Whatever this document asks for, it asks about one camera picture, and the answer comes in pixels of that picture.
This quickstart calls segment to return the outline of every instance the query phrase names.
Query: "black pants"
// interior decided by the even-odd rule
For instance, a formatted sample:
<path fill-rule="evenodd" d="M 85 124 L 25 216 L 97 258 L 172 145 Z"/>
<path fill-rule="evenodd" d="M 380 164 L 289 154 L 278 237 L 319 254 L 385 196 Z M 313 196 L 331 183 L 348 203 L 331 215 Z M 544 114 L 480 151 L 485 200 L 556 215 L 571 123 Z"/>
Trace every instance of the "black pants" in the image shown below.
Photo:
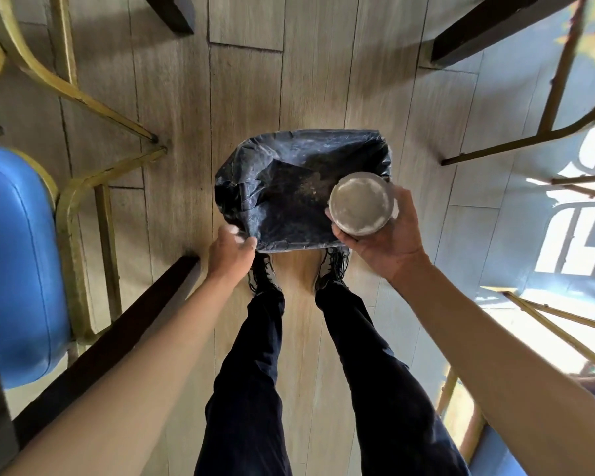
<path fill-rule="evenodd" d="M 362 473 L 467 475 L 420 384 L 377 333 L 363 301 L 329 282 L 315 296 L 350 385 Z M 275 390 L 284 296 L 256 295 L 214 382 L 197 476 L 290 475 Z"/>

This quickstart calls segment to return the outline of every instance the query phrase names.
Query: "person's right arm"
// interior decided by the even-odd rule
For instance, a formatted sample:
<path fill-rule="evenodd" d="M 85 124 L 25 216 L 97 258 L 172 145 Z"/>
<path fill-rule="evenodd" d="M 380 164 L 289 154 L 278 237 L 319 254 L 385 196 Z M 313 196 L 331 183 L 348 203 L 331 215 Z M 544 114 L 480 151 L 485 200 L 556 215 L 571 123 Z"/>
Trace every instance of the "person's right arm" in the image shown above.
<path fill-rule="evenodd" d="M 595 475 L 595 398 L 512 336 L 432 265 L 422 248 L 410 192 L 394 190 L 397 219 L 362 240 L 333 224 L 335 236 L 410 305 L 528 474 Z"/>

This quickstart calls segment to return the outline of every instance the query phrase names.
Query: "person's left arm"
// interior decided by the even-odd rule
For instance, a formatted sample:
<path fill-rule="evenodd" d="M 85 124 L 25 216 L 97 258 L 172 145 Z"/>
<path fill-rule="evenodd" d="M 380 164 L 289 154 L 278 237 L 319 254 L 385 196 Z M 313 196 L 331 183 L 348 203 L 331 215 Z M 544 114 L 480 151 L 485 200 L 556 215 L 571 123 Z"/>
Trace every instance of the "person's left arm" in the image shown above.
<path fill-rule="evenodd" d="M 175 316 L 32 440 L 4 476 L 141 474 L 222 307 L 252 264 L 256 240 L 234 231 L 221 227 L 207 278 Z"/>

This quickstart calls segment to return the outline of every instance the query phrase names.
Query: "foot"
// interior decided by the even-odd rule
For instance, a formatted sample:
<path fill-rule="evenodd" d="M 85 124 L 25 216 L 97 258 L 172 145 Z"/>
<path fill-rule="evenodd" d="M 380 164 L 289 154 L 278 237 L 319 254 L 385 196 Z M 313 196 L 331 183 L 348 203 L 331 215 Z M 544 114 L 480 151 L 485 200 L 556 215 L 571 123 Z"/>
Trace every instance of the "foot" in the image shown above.
<path fill-rule="evenodd" d="M 326 249 L 320 272 L 315 280 L 315 292 L 326 287 L 331 281 L 344 283 L 344 274 L 348 269 L 350 249 L 346 246 Z"/>
<path fill-rule="evenodd" d="M 268 290 L 282 292 L 275 278 L 269 254 L 256 252 L 254 263 L 251 265 L 247 277 L 249 278 L 249 288 L 254 295 Z"/>

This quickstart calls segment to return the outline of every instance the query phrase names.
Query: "trash bin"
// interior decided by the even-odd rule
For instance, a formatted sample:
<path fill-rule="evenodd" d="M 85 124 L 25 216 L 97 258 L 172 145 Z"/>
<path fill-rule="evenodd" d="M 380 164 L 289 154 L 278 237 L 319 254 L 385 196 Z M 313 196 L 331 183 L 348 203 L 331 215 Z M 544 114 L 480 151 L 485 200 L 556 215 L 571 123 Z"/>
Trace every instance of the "trash bin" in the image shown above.
<path fill-rule="evenodd" d="M 333 187 L 353 172 L 389 180 L 391 151 L 377 130 L 296 130 L 242 142 L 218 170 L 225 220 L 261 252 L 341 246 L 324 214 Z"/>

